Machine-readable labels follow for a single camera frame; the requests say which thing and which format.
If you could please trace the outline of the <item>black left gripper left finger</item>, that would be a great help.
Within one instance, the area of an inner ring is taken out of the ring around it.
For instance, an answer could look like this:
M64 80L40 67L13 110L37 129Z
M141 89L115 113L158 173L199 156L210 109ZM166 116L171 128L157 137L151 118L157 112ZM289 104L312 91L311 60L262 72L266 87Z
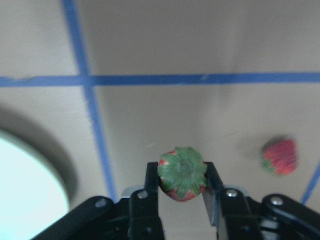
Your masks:
M130 240L163 240L164 230L159 216L158 163L146 167L144 187L134 191L129 198Z

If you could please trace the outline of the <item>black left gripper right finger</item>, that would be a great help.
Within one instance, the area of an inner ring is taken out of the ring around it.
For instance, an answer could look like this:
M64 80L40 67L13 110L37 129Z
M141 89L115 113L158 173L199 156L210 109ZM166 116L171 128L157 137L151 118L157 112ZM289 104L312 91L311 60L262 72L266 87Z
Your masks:
M212 162L206 162L207 187L202 193L210 224L218 240L261 240L258 220L242 191L226 187Z

